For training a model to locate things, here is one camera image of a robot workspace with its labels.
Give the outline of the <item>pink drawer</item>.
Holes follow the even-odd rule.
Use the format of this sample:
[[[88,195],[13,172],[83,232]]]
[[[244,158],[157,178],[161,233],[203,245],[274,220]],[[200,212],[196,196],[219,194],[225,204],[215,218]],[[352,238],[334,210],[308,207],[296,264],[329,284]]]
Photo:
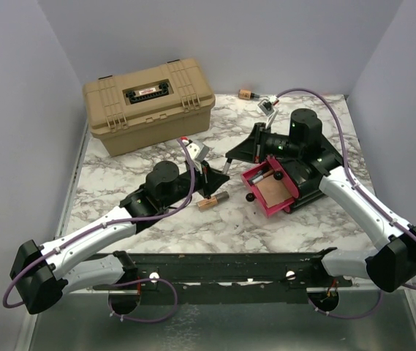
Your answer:
[[[297,188],[295,182],[290,178],[287,171],[282,167],[279,160],[277,160],[274,156],[267,156],[266,161],[274,170],[274,173],[280,173],[281,176],[279,180],[285,185],[287,191],[295,198],[299,198],[300,192]]]
[[[299,198],[298,186],[273,157],[241,174],[248,190],[246,200],[255,202],[266,217],[278,212],[290,213]]]

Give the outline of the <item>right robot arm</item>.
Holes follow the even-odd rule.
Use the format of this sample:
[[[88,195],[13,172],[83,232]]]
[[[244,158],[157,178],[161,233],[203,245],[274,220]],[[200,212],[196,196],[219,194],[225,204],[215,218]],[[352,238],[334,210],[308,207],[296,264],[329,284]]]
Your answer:
[[[241,176],[248,201],[266,216],[287,213],[324,195],[335,200],[362,228],[374,248],[340,249],[313,264],[309,276],[325,286],[336,276],[370,279],[391,293],[416,276],[416,225],[395,214],[345,170],[342,155],[322,133],[322,121],[310,109],[292,111],[288,135],[256,123],[250,135],[226,153],[228,161],[252,163]]]

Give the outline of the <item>pink top drawer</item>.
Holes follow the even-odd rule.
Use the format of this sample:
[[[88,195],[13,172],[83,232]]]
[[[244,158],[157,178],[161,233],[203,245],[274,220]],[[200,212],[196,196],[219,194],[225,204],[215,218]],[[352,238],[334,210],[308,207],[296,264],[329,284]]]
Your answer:
[[[280,173],[281,176],[279,180],[285,185],[287,191],[295,198],[299,198],[300,192],[297,188],[295,182],[290,178],[287,171],[282,167],[279,160],[277,160],[274,156],[267,156],[266,161],[274,170],[274,173]]]

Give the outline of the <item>clear lip gloss tube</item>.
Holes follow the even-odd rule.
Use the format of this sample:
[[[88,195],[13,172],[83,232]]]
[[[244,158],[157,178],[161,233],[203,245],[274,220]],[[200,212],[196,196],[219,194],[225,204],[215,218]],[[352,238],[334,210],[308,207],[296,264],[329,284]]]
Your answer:
[[[232,163],[232,160],[231,159],[227,159],[227,161],[224,164],[223,170],[222,170],[222,173],[223,174],[227,174],[228,173],[228,171],[230,169],[231,163]]]

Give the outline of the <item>square copper compact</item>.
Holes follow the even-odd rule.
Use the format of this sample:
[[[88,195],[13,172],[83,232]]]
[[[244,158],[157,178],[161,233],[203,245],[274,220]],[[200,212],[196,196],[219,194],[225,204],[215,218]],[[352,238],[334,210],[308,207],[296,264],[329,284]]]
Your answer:
[[[273,176],[264,178],[258,182],[257,188],[268,208],[279,205],[292,198],[292,195],[287,191],[285,185]]]

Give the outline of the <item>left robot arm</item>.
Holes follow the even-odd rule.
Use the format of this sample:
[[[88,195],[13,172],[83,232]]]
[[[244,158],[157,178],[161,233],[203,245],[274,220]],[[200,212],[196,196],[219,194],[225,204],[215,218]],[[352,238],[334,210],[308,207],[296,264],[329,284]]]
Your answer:
[[[39,314],[75,290],[99,285],[130,287],[135,270],[127,254],[94,255],[178,213],[179,208],[171,210],[170,206],[180,203],[185,208],[195,192],[209,198],[229,179],[206,161],[200,167],[186,163],[185,173],[174,162],[158,162],[145,183],[98,220],[42,245],[33,240],[21,244],[7,292],[17,290],[28,313]]]

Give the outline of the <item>beige concealer tube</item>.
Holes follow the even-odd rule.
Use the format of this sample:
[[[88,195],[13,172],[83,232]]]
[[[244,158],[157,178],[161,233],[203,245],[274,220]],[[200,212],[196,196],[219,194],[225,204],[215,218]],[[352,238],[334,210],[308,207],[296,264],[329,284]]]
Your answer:
[[[209,208],[213,208],[218,204],[228,200],[230,198],[229,193],[227,191],[219,192],[215,195],[212,195],[209,198],[200,200],[197,202],[197,207],[200,211],[208,210]]]

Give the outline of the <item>black mascara stick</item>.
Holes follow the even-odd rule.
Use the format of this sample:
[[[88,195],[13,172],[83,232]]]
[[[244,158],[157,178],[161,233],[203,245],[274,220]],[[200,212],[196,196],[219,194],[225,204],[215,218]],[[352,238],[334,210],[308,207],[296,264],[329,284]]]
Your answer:
[[[256,184],[256,183],[260,182],[262,179],[264,179],[264,177],[265,177],[265,174],[264,174],[264,173],[259,174],[258,176],[256,176],[256,177],[252,178],[252,179],[249,181],[249,183],[250,183],[250,184]]]

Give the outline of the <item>black makeup drawer organizer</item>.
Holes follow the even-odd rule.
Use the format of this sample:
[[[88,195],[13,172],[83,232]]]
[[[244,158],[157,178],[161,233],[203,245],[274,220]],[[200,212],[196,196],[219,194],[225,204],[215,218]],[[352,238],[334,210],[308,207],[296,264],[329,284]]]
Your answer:
[[[342,156],[331,151],[309,159],[268,155],[266,161],[275,174],[282,174],[280,179],[277,175],[274,178],[282,181],[292,195],[292,202],[283,209],[288,214],[325,197],[319,189],[320,181],[330,175],[331,170],[343,165]]]

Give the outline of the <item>slim concealer tube white cap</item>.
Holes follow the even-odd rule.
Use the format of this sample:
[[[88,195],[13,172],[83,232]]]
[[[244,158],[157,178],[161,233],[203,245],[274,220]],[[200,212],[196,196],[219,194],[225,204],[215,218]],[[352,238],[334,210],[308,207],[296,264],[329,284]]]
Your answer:
[[[267,172],[265,172],[265,173],[263,173],[262,175],[260,175],[260,177],[259,178],[261,178],[261,179],[264,179],[265,177],[268,177],[268,176],[270,176],[270,175],[272,175],[272,174],[274,174],[274,169],[271,169],[271,170],[269,170],[269,171],[267,171]]]

